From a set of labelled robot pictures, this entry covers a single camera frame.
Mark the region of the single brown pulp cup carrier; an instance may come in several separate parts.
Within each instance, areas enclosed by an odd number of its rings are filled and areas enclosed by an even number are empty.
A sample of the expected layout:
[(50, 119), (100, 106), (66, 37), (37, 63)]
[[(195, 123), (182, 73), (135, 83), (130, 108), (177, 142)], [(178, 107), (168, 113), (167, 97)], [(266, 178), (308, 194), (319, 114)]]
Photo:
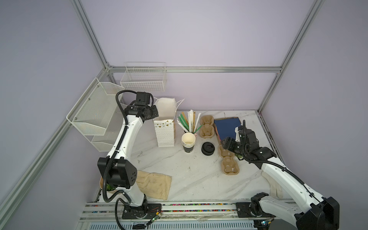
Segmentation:
[(240, 172), (239, 166), (235, 161), (235, 154), (229, 150), (225, 150), (221, 145), (218, 147), (218, 152), (222, 158), (221, 168), (226, 175), (237, 175)]

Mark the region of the white paper gift bag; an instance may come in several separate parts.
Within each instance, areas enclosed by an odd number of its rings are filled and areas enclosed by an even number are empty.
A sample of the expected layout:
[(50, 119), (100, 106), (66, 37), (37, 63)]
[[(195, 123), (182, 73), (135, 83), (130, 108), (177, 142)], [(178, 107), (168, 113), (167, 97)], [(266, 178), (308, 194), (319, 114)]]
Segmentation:
[(179, 105), (184, 101), (174, 98), (155, 98), (154, 105), (159, 116), (153, 119), (157, 144), (159, 148), (173, 147), (175, 143), (175, 118)]

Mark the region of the black plastic cup lid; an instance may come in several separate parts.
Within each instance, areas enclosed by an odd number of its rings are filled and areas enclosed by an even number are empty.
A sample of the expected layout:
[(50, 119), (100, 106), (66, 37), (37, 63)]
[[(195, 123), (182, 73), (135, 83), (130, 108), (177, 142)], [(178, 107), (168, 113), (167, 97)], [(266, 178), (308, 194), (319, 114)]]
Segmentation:
[(215, 146), (211, 142), (205, 142), (202, 144), (201, 152), (205, 156), (211, 156), (215, 151)]

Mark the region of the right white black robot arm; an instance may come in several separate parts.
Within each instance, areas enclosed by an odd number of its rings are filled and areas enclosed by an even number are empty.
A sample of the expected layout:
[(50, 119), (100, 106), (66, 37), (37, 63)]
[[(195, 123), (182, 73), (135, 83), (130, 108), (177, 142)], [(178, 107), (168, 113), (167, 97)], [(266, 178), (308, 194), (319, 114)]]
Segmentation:
[(255, 217), (270, 214), (299, 230), (337, 230), (340, 227), (340, 205), (333, 197), (324, 197), (289, 170), (268, 147), (260, 147), (256, 134), (246, 123), (235, 130), (236, 137), (221, 141), (225, 150), (241, 156), (274, 179), (296, 203), (296, 207), (276, 200), (267, 193), (251, 198), (250, 213)]

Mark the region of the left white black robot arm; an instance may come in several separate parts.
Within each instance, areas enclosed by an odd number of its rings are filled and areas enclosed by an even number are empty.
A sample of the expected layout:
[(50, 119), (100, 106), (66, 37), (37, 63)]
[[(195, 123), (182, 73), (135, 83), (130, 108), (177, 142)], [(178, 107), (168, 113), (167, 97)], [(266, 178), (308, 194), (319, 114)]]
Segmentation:
[(144, 122), (157, 118), (159, 113), (153, 104), (154, 97), (147, 92), (133, 92), (136, 99), (123, 108), (120, 97), (129, 90), (115, 95), (122, 113), (123, 123), (112, 149), (106, 157), (98, 160), (97, 166), (103, 179), (102, 196), (106, 203), (123, 203), (123, 217), (143, 219), (149, 212), (146, 195), (140, 191), (136, 180), (137, 168), (130, 162), (130, 154), (137, 134)]

